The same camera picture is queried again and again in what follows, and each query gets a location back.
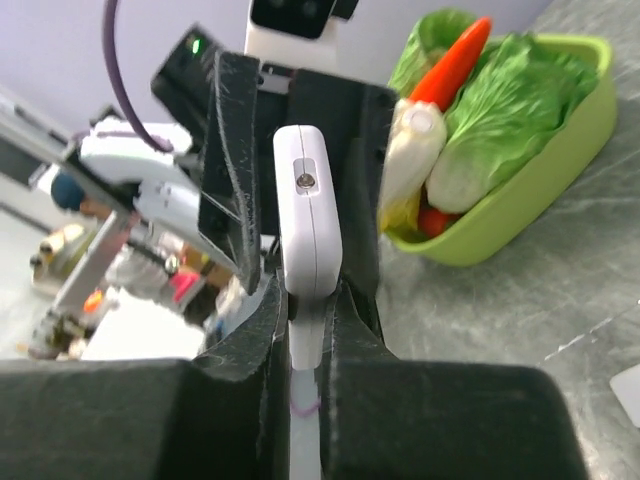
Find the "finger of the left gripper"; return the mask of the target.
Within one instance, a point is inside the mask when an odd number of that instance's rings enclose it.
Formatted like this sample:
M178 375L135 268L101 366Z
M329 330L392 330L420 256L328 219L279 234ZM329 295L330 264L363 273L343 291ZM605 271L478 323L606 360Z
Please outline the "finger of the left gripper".
M198 228L211 258L252 294L261 276L254 125L259 61L220 51L213 66Z
M377 206L395 95L370 84L342 84L339 99L340 145L337 205L342 228L342 276L356 312L382 338L376 303L379 285Z

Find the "white battery cover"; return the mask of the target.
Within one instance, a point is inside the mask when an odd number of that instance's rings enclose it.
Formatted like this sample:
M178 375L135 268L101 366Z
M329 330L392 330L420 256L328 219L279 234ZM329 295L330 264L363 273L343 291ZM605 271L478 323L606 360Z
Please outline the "white battery cover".
M632 424L640 428L640 365L615 375L610 386Z

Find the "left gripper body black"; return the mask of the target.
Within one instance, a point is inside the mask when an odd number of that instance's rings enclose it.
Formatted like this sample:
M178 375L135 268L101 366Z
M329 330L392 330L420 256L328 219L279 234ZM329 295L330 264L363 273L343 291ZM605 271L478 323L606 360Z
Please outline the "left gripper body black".
M256 136L262 144L280 127L312 125L321 130L330 150L347 150L356 139L367 150L384 150L394 103L395 94L386 87L263 63Z

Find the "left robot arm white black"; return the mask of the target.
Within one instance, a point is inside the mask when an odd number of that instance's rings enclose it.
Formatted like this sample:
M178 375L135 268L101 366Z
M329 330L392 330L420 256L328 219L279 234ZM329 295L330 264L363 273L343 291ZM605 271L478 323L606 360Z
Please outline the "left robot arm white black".
M344 290L347 313L381 331L376 206L394 93L303 60L226 50L199 27L151 83L172 115L152 123L163 150L107 118L68 164L93 194L174 232L230 268L248 292L261 239L278 239L292 340L321 341Z

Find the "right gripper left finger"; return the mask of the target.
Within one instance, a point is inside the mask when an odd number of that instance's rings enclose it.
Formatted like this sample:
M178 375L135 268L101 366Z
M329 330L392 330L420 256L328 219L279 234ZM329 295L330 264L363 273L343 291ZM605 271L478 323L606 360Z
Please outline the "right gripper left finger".
M5 479L284 479L286 312L271 279L254 314L188 360L5 361Z

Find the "white remote control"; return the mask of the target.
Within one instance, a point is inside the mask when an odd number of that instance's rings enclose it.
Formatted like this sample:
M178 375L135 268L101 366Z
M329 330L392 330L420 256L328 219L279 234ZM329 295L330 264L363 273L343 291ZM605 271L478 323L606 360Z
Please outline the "white remote control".
M273 138L289 350L295 370L319 366L325 311L343 259L330 163L321 131L290 125Z

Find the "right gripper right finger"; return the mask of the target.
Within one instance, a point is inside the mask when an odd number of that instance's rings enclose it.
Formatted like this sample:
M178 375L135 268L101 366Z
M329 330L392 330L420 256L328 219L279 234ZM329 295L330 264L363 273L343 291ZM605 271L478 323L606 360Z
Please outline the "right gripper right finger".
M524 366L409 361L332 296L321 420L330 479L585 479L563 395Z

